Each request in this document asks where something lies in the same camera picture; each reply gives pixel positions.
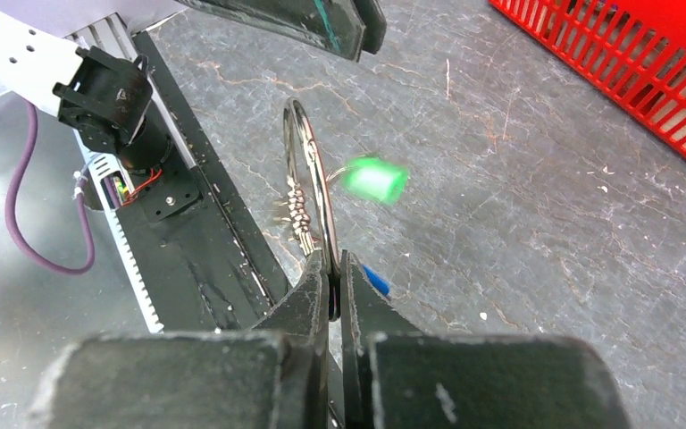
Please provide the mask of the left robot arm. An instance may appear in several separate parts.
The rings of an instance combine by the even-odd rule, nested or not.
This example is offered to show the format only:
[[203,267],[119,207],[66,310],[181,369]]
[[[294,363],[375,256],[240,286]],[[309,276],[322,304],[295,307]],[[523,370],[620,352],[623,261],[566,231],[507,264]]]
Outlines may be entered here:
[[[387,30],[377,1],[187,1],[185,6],[315,46],[351,61],[377,53]],[[145,55],[123,59],[0,11],[0,83],[77,130],[93,152],[129,171],[167,161],[172,143],[152,119]]]

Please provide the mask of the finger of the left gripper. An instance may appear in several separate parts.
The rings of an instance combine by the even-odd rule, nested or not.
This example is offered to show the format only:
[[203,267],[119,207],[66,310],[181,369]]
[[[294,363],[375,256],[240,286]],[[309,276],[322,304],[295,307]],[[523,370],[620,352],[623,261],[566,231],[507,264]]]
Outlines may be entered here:
[[357,61],[365,25],[352,1],[180,0],[188,8],[270,31]]
[[387,31],[387,21],[379,0],[354,0],[359,18],[364,24],[362,48],[369,54],[377,54]]

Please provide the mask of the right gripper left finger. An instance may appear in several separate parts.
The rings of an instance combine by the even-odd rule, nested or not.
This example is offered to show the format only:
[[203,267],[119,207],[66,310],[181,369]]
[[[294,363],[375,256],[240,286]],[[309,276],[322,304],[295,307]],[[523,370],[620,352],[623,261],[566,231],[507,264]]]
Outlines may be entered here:
[[47,368],[29,428],[325,428],[327,266],[249,330],[107,333],[73,342]]

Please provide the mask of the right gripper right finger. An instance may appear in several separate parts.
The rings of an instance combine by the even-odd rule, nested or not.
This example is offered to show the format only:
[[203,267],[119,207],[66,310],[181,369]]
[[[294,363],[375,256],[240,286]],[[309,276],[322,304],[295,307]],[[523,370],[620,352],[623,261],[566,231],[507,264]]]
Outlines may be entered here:
[[552,334],[428,334],[340,261],[348,428],[627,428],[609,368],[587,342]]

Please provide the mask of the wire keyring with keys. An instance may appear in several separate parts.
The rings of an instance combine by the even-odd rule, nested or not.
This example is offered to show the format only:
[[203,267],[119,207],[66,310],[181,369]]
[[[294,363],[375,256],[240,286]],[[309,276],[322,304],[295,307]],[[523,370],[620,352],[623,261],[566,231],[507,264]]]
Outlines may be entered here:
[[321,259],[322,272],[331,280],[328,313],[335,322],[341,316],[340,252],[321,150],[299,99],[285,101],[281,122],[288,190],[279,203],[279,221],[289,226],[304,257]]

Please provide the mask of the key with green tag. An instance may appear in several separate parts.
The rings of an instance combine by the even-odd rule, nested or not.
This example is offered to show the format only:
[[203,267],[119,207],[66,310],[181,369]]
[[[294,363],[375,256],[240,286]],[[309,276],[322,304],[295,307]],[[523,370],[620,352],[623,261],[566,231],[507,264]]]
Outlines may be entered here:
[[351,159],[327,176],[328,184],[340,183],[354,196],[392,205],[401,197],[409,179],[409,170],[375,155]]

